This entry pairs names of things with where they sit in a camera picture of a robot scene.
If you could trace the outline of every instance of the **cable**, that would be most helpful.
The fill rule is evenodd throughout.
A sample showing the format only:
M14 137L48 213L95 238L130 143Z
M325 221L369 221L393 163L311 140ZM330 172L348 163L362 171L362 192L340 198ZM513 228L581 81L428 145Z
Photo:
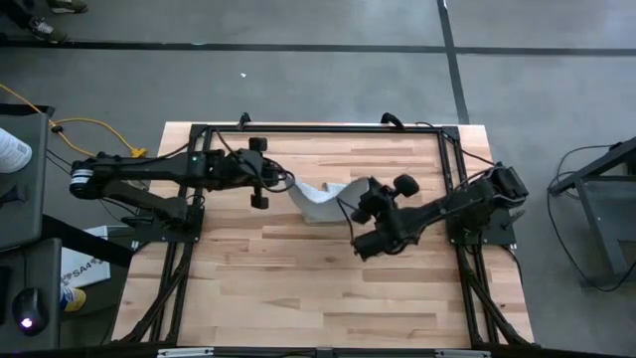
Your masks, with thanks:
M190 139L188 139L188 142L183 144L182 146L180 146L179 148L167 153L167 154L163 154L160 155L158 157L155 158L150 158L147 160L139 160L139 161L134 161L131 163L118 163L118 164L101 164L101 165L106 165L106 166L113 166L113 167L122 167L122 166L134 166L134 165L143 165L143 164L148 164L148 163L154 163L156 161L160 161L160 160L164 160L164 159L168 159L170 157L172 157L173 155L179 153L180 151L186 149L190 144L192 144L193 142L196 143L197 139L207 130L206 127L204 127L203 129L201 129L199 131L199 133L195 136L190 137Z
M568 156L572 153L575 153L579 150L584 150L584 149L594 149L594 148L608 148L611 147L612 144L600 144L600 145L587 145L587 146L582 146L582 147L578 147L575 149L572 149L571 151L569 151L568 153L566 153L561 159L560 162L558 163L558 167L556 168L556 182L560 182L560 169L563 167L563 163L565 162L565 159L568 158ZM580 198L578 198L577 195L574 195L572 193L568 193L568 192L563 192L564 195L570 199L574 199L574 200L580 200Z
M67 163L67 164L69 163L68 161L64 160L64 159L63 159L63 158L61 158L60 156L58 156L58 155L55 155L55 156L56 156L58 159L60 159L60 160L64 161L65 163ZM67 173L69 176L71 176L71 173L70 173L67 169L65 169L62 165L58 164L55 160L51 159L51 157L50 157L50 156L47 156L47 159L49 159L49 161L50 161L53 165L55 165L55 166L57 166L58 168L60 168L60 170L62 170L63 172L65 172L65 173ZM111 212L110 210L108 210L108 208L107 208L107 207L103 204L103 202L102 202L102 201L105 201L106 203L109 203L109 204L112 204L112 205L116 205L116 206L118 206L118 207L120 207L120 208L122 208L122 209L126 210L127 212L129 212L129 213L130 213L130 214L132 214L133 216L136 216L136 215L137 215L137 214L136 214L136 213L134 213L132 210L130 210L129 208L126 208L126 207L125 207L125 206L123 206L122 204L119 204L119 203L117 203L117 202L110 201L110 200L109 200L109 199L107 199L107 198L97 200L97 202L98 202L98 203L99 203L99 204L103 207L103 209L106 211L106 213L108 213L108 215L110 215L110 217L111 217L111 218L113 218L114 220L116 220L116 221L118 221L118 222L120 222L120 223L121 223L121 219L117 218L114 214L112 214L112 212Z
M3 84L0 84L0 88L2 88L3 90L5 90L6 92L12 94L14 97L16 97L17 99L21 100L22 102L24 102L26 105L28 105L30 108L32 108L35 112L37 113L42 113L41 110L39 110L36 106L34 106L31 102L29 102L26 98L22 97L21 95L17 94L15 91L13 91L12 89L9 89L8 87L6 87ZM118 131L116 131L113 127L111 127L110 125L108 125L105 122L102 122L101 120L97 120L97 119L92 119L92 118L67 118L67 119L61 119L58 121L52 121L49 119L49 126L51 128L55 127L55 126L59 126L61 123L66 123L66 122L71 122L71 121L84 121L84 122L90 122L90 123L95 123L98 125L101 125L103 127L105 127L106 129L108 129L110 132L112 132L117 138L119 138L124 145L126 145L128 147L128 149L130 150L130 153L132 155L133 158L139 158L139 157L143 157L148 153L148 149L146 148L135 148L132 145L130 145L130 143L128 143L128 141L123 137L123 135L121 135ZM81 149L79 147L77 147L76 145L72 144L71 141L61 132L61 131L57 131L55 132L55 134L59 135L60 138L72 149L74 149L75 151L93 157L94 154L92 154L89 151L86 151L84 149Z
M469 176L468 178L462 180L459 184L457 184L457 186L453 190L457 190L457 189L461 188L462 186L468 184L468 182L471 181L472 179L474 179L474 178L476 178L478 176L483 176L484 174L488 173L489 171L497 169L497 168L503 168L503 167L495 165L492 168L487 168L487 169L484 169L484 170L480 170L477 173L475 173L475 174Z
M133 212L130 208L126 207L125 205L117 203L116 201L112 201L112 200L110 200L108 198L103 198L103 199L99 199L99 200L103 200L104 202L106 202L108 204L112 204L112 205L118 206L119 208L121 208L121 209L127 211L128 213L130 213L132 216L137 216L137 213Z
M115 130L115 128L111 127L108 123L102 122L101 120L92 119L92 118L83 118L83 117L66 118L66 119L56 120L55 121L55 125L60 125L62 123L68 123L68 122L72 122L72 121L83 121L83 122L88 122L88 123L94 123L94 124L101 125L102 127L110 130L110 132L112 132L117 138L119 138L119 140L121 140L121 142L126 147L128 147L128 150L130 150L131 156L133 158L144 157L148 153L148 149L146 149L146 148L135 148L135 147L133 147L130 143L128 143L128 141L123 137L123 135L121 135L118 131Z
M60 168L60 170L62 170L63 172L67 173L69 176L71 176L71 172L68 171L67 169L65 169L62 165L58 164L56 161L54 161L53 159L51 159L50 156L47 155L47 159L49 159L49 161L51 162L51 164L57 166L58 168Z
M346 204L349 207L351 207L351 205L345 203L344 201L340 200L340 198L336 197L336 203L338 203L338 207L340 207L340 211L342 211L342 215L345 216L345 219L347 219L347 224L349 224L349 235L351 236L350 241L353 243L354 241L354 225L351 223L351 219L349 219L349 215L347 215L347 212L345 211L345 208L342 207L342 204Z
M501 245L501 248L507 251L508 254L510 254L510 256L513 258L513 261L515 261L515 264L517 264L517 271L519 272L519 281L521 282L521 285L524 285L524 276L521 272L521 264L519 264L519 259L517 259L517 256L515 255L515 253L512 250L510 250L508 247L506 247L505 245Z
M69 166L69 168L71 168L73 166L73 165L71 165L71 163L69 163L63 157L61 157L60 155L54 153L51 149L47 149L47 153L53 155L54 157L58 158L58 160L60 160L60 161L64 162L65 164L67 164Z
M473 247L475 247L476 249L474 251L470 251L468 248L470 248L470 246L465 246L464 250L466 250L466 253L475 256L475 255L479 255L481 253L481 244L479 245L473 245Z
M618 280L618 283L616 283L611 288L603 288L603 287L597 286L596 284L594 284L594 282L592 282L591 279L589 279L587 277L587 275L585 275L585 273L583 273L583 270L580 268L580 266L576 263L576 261L572 257L571 253L569 252L569 250L565 246L565 243L563 242L563 239L560 236L560 233L558 232L557 223L555 222L555 218L553 217L553 211L552 211L552 206L551 206L551 202L550 202L550 197L551 197L550 188L553 186L553 184L559 179L560 176L569 175L569 174L572 174L572 173L574 173L574 172L573 171L569 171L569 172L560 173L558 176L556 176L551 181L550 185L548 186L548 190L547 190L547 194L548 194L547 195L548 196L548 216L550 217L550 221L553 224L553 229L555 229L556 238L558 239L558 242L560 243L560 245L563 247L563 250L565 251L565 254L567 255L567 258L572 263L574 268L578 271L578 273L587 282L587 284L589 284L590 286L592 286L592 287L594 287L594 288L596 288L596 289L598 289L599 291L602 291L602 292L612 292L612 291L618 289L623 284L623 282L625 282L625 280L627 279L627 277L629 277L629 275L634 270L634 268L636 268L636 262L634 262L632 264L632 266L627 270L627 272L623 275L623 277Z
M428 126L429 126L429 127L431 127L431 128L437 128L436 126L434 126L434 125L430 124L429 122L425 122L425 121L418 121L418 122L416 122L415 124L425 124L425 125L428 125ZM451 140L451 139L450 139L450 138L452 138L452 137L450 136L450 134L448 134L448 132L446 132L446 131L444 130L444 128L443 128L443 127L439 127L439 128L441 129L442 133L444 133L444 134L445 134L444 138L446 138L446 140L447 140L447 141L448 141L448 142L449 142L452 146L454 146L455 148L457 148L457 149L461 150L461 152L462 152L462 153L464 153L465 155L468 155L469 157L472 157L472 158L475 158L475 159L481 160L481 161L483 161L483 162L484 162L484 163L486 163L486 164L490 164L490 165L492 165L492 166L495 166L495 163L493 163L492 161L490 161L490 160L488 160L488 159L486 159L486 158L482 158L482 157L480 157L479 155L476 155L476 154L469 153L469 152L465 151L462 147L460 147L457 143L455 143L455 141L454 141L454 140Z
M240 161L240 157L235 153L235 151L230 147L230 145L226 142L226 140L223 138L223 135L219 132L218 129L213 128L213 131L217 134L217 136L219 137L219 140L221 141L221 144L228 150L228 152L230 153L230 155L237 161L238 164L246 164L249 169L251 169L251 171L254 173L254 177L256 178L256 180L258 180L258 183L260 184L260 186L270 192L270 193L284 193L287 190L291 189L294 185L296 185L296 176L294 175L294 173L290 172L289 170L285 170L282 165L278 164L276 161L269 159L269 158L265 158L263 157L263 161L270 165L273 166L274 168L277 169L279 175L278 175L278 180L283 180L286 181L287 178L291 178L291 180L289 181L289 183L285 183L285 187L280 188L280 189L272 189L267 187L267 185L265 184L265 182L262 179L262 176L260 175L259 171L256 170L256 168L254 168L254 166L248 162L248 161Z

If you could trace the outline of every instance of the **cloth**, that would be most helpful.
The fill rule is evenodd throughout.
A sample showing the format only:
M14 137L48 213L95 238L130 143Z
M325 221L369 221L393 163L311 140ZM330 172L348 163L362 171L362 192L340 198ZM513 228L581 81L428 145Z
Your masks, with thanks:
M358 207L360 196L369 190L369 178L359 178L349 184L324 183L323 189L316 189L296 178L296 184L287 191L309 224L346 221L338 199L347 216L351 217L354 209L350 206Z

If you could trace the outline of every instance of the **gray floor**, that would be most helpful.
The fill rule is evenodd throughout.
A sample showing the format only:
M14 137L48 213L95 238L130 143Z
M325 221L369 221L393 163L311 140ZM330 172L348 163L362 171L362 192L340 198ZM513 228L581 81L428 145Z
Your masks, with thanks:
M434 0L88 3L87 14L50 20L75 38L94 40L444 44ZM627 0L447 0L447 6L457 46L636 47L636 3ZM5 19L0 30L21 34ZM516 231L537 342L634 355L636 289L605 294L579 287L549 226L545 190L566 151L634 136L636 57L460 56L458 63L471 123L487 126L496 159L515 166L531 191ZM457 123L445 55L0 49L0 82L55 106L56 118L105 120L151 152L164 121L237 120L242 111L259 121L375 122L391 111L409 122ZM3 101L15 100L0 93ZM93 151L125 153L100 128L74 124L67 134ZM50 147L80 159L54 137ZM566 166L600 153L578 153ZM51 166L47 175L48 213L77 226L114 223L99 204L68 194L66 174ZM555 214L583 268L602 269L578 205L558 199ZM84 341L96 341L107 328L91 322Z

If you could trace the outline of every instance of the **computer mouse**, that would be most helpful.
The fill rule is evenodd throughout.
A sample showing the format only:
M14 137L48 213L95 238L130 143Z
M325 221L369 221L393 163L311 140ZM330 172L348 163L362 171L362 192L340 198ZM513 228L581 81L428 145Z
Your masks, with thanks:
M13 298L13 319L22 333L33 336L47 327L49 312L43 299L42 293L33 287L23 289Z

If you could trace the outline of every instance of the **wooden tabletop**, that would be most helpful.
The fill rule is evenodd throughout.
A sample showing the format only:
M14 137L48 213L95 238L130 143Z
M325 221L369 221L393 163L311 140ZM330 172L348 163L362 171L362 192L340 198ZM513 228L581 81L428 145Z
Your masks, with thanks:
M159 153L187 142L190 125L166 123ZM483 126L459 128L466 150L490 158ZM232 148L241 148L256 135L227 133L224 138ZM348 183L369 175L392 183L407 173L421 190L401 204L421 205L445 195L434 135L262 136L269 140L267 157L317 188L323 182ZM220 147L218 140L213 143ZM452 154L450 160L455 162ZM469 175L487 167L470 157L465 160ZM151 190L170 197L177 195L178 186L153 182ZM469 347L457 259L442 223L428 227L419 246L363 263L353 253L344 222L307 225L284 193L267 193L269 209L256 210L249 205L249 194L248 188L206 193L205 224L190 268L180 345ZM370 229L356 225L355 232ZM133 258L113 339L129 332L156 296L165 251L165 244L151 244ZM498 247L485 247L483 253L493 300L532 340L515 263ZM164 331L172 301L168 307ZM485 337L481 304L476 308Z

